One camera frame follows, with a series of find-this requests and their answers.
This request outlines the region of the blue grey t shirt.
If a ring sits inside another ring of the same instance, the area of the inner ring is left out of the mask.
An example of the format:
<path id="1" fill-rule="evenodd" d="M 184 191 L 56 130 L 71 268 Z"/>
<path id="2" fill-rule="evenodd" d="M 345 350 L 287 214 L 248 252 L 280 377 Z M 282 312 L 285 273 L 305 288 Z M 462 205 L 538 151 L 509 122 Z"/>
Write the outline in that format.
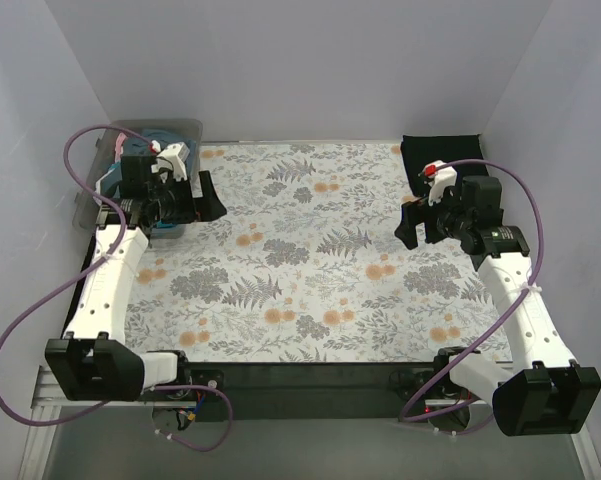
<path id="1" fill-rule="evenodd" d="M 122 179 L 120 171 L 121 160 L 118 163 L 114 162 L 114 143 L 119 133 L 120 132 L 115 135 L 113 146 L 105 149 L 106 170 L 99 176 L 95 183 L 95 190 L 97 192 L 113 198 L 118 198 L 120 196 L 118 183 Z M 194 138 L 182 136 L 169 130 L 156 128 L 144 128 L 140 131 L 140 134 L 153 142 L 158 142 L 163 148 L 172 143 L 184 142 L 190 149 L 189 157 L 186 160 L 189 180 L 191 180 L 198 172 L 198 145 Z M 128 139 L 124 144 L 123 154 L 146 155 L 151 152 L 149 144 L 135 136 L 127 136 Z"/>

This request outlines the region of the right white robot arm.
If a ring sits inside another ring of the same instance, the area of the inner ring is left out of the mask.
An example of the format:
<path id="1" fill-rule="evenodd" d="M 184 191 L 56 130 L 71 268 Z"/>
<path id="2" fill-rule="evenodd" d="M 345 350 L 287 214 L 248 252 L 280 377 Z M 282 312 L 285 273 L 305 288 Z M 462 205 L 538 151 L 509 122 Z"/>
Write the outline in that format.
<path id="1" fill-rule="evenodd" d="M 595 368 L 578 363 L 558 334 L 533 275 L 540 263 L 531 260 L 521 230 L 503 223 L 500 181 L 490 176 L 458 180 L 454 172 L 434 166 L 423 176 L 429 192 L 403 204 L 395 235 L 409 249 L 418 245 L 418 225 L 430 244 L 459 241 L 500 316 L 494 327 L 506 334 L 513 366 L 506 370 L 485 359 L 477 343 L 445 350 L 439 355 L 442 365 L 408 400 L 400 420 L 425 418 L 409 412 L 432 387 L 449 398 L 465 389 L 492 408 L 507 436 L 578 433 L 601 379 Z"/>

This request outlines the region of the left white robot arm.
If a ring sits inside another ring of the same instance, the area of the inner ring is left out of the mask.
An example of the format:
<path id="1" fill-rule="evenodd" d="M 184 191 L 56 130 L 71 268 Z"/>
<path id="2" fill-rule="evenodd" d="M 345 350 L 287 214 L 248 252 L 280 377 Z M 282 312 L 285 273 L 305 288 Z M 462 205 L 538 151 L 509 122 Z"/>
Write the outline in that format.
<path id="1" fill-rule="evenodd" d="M 184 143 L 159 153 L 120 159 L 118 195 L 102 201 L 95 246 L 75 314 L 60 339 L 48 341 L 45 359 L 72 401 L 135 401 L 158 386 L 173 400 L 193 386 L 184 353 L 136 354 L 125 345 L 125 318 L 140 260 L 159 222 L 183 225 L 215 221 L 227 212 L 211 175 L 199 174 L 194 196 Z"/>

